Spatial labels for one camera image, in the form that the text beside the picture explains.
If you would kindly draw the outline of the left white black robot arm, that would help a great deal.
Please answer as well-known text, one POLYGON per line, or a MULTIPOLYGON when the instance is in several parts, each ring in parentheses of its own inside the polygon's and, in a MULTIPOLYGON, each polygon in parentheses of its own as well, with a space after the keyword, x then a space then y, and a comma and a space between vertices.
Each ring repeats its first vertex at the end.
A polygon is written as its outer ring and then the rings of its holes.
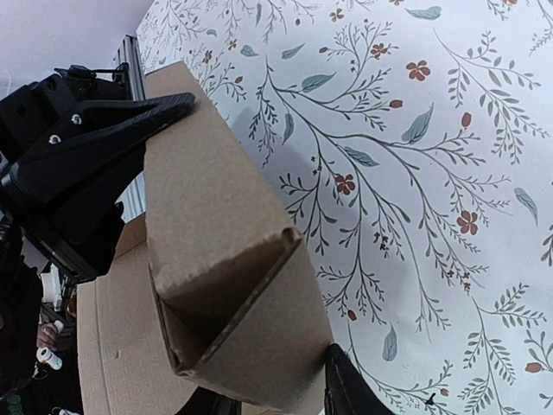
POLYGON ((120 195, 147 141, 194 110, 190 92, 131 96, 129 67, 58 68, 1 102, 1 394, 35 370, 43 295, 31 244, 76 284, 104 276, 124 229, 120 195))

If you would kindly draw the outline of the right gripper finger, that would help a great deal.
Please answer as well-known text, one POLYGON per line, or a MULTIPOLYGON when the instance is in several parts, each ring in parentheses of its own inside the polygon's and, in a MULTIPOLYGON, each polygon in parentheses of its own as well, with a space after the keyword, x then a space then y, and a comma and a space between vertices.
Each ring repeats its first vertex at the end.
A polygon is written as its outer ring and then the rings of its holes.
POLYGON ((327 348, 325 359, 327 415, 391 415, 339 344, 327 348))

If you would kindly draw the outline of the brown cardboard paper box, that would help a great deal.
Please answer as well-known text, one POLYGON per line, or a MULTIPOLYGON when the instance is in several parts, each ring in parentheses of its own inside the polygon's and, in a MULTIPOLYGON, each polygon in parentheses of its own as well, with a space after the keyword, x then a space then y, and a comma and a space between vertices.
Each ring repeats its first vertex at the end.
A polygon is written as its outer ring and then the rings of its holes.
POLYGON ((87 414, 174 414, 197 386, 247 412, 317 414, 333 340, 300 233, 191 71, 149 74, 192 113, 147 143, 146 211, 78 288, 87 414))

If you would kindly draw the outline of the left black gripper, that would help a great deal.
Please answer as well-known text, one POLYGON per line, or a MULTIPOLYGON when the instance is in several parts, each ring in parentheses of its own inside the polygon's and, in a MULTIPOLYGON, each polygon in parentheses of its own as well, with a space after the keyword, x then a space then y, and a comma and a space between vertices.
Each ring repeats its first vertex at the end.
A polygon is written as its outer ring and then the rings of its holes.
POLYGON ((1 205, 76 281, 105 275, 122 232, 131 152, 189 115, 196 97, 130 97, 129 67, 56 69, 1 101, 1 205))

